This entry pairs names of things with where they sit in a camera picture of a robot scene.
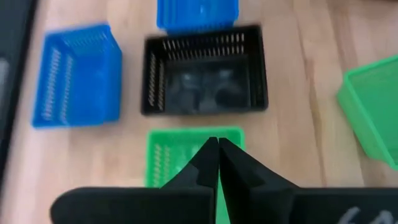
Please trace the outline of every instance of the plastic basket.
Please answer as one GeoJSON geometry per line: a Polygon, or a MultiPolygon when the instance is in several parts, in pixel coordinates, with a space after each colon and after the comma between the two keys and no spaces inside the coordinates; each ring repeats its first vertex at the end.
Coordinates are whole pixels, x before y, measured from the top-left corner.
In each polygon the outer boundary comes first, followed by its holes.
{"type": "MultiPolygon", "coordinates": [[[[147,139],[146,187],[161,187],[177,175],[209,137],[228,138],[244,149],[243,130],[234,127],[160,129],[147,139]]],[[[223,188],[218,182],[217,224],[228,224],[223,188]]]]}
{"type": "Polygon", "coordinates": [[[158,0],[157,26],[169,33],[231,27],[238,0],[158,0]]]}
{"type": "Polygon", "coordinates": [[[215,114],[268,106],[259,26],[146,41],[142,114],[215,114]]]}
{"type": "Polygon", "coordinates": [[[398,55],[345,74],[338,101],[365,153],[398,170],[398,55]]]}
{"type": "Polygon", "coordinates": [[[122,53],[109,25],[49,34],[39,74],[34,127],[116,121],[122,53]]]}

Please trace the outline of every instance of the blue basket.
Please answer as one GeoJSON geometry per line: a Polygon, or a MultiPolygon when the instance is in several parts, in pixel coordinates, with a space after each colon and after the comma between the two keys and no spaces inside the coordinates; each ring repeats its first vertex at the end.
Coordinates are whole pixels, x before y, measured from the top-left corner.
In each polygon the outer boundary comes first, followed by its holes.
{"type": "Polygon", "coordinates": [[[157,26],[168,33],[232,27],[238,0],[158,0],[157,26]]]}
{"type": "Polygon", "coordinates": [[[32,125],[91,126],[119,119],[122,52],[109,25],[45,38],[32,125]]]}

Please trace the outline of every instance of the black basket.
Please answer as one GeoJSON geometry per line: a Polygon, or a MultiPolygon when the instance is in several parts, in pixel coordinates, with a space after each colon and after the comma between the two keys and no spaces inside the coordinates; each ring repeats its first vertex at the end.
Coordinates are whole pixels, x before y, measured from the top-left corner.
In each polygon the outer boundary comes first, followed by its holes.
{"type": "Polygon", "coordinates": [[[259,26],[146,40],[142,114],[215,114],[267,107],[259,26]]]}

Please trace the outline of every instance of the wooden surface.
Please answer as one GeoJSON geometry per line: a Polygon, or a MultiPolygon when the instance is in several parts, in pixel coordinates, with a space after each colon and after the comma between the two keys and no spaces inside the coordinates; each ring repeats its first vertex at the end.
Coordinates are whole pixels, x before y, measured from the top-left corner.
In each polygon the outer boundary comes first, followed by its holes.
{"type": "Polygon", "coordinates": [[[0,223],[46,224],[62,192],[84,185],[143,183],[152,128],[237,125],[248,153],[300,186],[396,186],[398,172],[369,160],[337,105],[342,73],[398,53],[398,2],[241,0],[238,24],[261,23],[269,109],[264,113],[145,118],[139,112],[142,50],[156,0],[41,0],[7,170],[0,223]],[[122,48],[117,124],[81,129],[30,126],[46,30],[108,21],[122,48]]]}

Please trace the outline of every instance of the green basket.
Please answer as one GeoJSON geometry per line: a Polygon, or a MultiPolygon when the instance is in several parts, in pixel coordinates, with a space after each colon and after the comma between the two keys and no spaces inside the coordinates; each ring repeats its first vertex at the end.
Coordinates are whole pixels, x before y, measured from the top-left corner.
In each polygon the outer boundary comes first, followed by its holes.
{"type": "Polygon", "coordinates": [[[365,153],[398,170],[398,55],[348,71],[337,99],[365,153]]]}
{"type": "MultiPolygon", "coordinates": [[[[244,149],[243,130],[236,127],[152,130],[147,138],[146,187],[161,187],[177,175],[209,137],[227,138],[244,149]]],[[[223,188],[218,180],[217,224],[228,224],[223,188]]]]}

